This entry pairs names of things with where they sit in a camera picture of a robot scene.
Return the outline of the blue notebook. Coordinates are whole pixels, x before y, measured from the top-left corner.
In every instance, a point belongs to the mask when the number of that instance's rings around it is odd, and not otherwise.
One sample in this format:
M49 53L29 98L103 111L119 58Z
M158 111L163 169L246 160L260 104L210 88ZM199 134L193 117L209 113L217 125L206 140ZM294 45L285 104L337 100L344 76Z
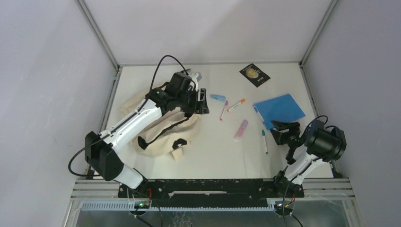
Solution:
M305 117L291 94L257 102L253 104L253 109L267 130L274 128L271 121L294 122Z

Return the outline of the beige canvas student bag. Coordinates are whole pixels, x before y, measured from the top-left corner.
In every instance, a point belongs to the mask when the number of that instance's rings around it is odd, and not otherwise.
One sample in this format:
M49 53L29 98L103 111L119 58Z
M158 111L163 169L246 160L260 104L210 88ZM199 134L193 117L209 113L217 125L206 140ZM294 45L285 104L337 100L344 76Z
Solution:
M199 134L201 116L191 117L175 109L143 129L128 142L136 152L150 157L171 154L175 161L183 157L183 147L190 145Z

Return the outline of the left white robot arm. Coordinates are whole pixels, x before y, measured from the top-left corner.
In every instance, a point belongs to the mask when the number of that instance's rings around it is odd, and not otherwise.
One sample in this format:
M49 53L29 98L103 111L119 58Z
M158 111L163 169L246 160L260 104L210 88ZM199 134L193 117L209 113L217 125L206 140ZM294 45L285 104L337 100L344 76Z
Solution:
M189 75L176 72L170 81L152 88L130 114L116 125L100 132L90 132L85 137L85 161L105 181L116 181L129 187L136 197L148 191L146 178L119 158L119 153L143 129L160 119L167 112L179 108L187 116L209 114L206 89L200 88L199 72Z

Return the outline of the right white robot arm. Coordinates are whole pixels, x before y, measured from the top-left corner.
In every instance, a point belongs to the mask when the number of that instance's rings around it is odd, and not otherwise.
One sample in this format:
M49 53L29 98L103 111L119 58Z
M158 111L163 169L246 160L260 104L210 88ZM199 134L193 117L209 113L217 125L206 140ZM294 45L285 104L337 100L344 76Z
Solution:
M345 133L337 126L313 119L300 131L298 122L271 121L270 130L277 145L288 145L287 166L274 176L273 190L280 197L297 190L303 180L318 166L338 160L345 152Z

